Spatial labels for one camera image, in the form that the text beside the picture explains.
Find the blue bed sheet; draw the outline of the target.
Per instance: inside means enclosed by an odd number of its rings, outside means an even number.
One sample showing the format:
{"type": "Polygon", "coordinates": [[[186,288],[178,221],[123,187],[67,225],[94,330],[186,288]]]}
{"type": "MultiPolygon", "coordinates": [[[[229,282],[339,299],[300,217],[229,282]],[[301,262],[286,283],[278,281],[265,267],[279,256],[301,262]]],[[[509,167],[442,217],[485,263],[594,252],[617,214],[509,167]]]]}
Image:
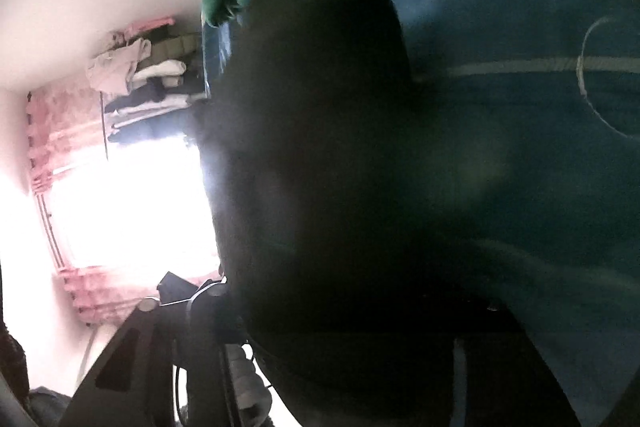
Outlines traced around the blue bed sheet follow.
{"type": "Polygon", "coordinates": [[[639,0],[390,1],[433,91],[438,213],[574,426],[637,425],[639,0]]]}

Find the pile of folded clothes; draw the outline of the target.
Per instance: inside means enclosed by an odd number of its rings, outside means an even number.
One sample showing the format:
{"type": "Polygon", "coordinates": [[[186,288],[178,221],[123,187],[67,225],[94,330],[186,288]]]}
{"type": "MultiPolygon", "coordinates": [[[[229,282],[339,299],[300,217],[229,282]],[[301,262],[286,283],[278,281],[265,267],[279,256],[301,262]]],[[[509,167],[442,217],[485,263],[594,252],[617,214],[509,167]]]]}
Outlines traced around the pile of folded clothes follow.
{"type": "Polygon", "coordinates": [[[89,86],[99,93],[106,139],[137,139],[140,124],[163,117],[208,95],[202,37],[172,31],[171,17],[111,31],[88,58],[89,86]]]}

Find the pink curtain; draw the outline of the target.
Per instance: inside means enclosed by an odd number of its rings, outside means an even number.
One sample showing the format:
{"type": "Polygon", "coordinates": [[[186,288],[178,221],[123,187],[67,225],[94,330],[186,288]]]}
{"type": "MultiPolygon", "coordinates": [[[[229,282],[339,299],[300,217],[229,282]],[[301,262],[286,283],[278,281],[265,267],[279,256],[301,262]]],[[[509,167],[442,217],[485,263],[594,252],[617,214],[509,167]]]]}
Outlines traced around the pink curtain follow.
{"type": "Polygon", "coordinates": [[[219,259],[187,109],[117,129],[98,92],[28,97],[28,161],[55,276],[89,324],[118,324],[172,272],[195,285],[219,259]]]}

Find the black jacket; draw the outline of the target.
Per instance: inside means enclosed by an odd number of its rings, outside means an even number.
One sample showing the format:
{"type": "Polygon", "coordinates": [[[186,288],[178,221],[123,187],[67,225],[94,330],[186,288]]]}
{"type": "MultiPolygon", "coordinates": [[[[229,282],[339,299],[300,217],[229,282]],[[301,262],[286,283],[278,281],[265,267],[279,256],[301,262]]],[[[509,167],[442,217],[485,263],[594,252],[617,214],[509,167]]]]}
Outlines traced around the black jacket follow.
{"type": "Polygon", "coordinates": [[[196,114],[222,269],[304,426],[574,426],[434,198],[433,91],[390,0],[252,0],[196,114]]]}

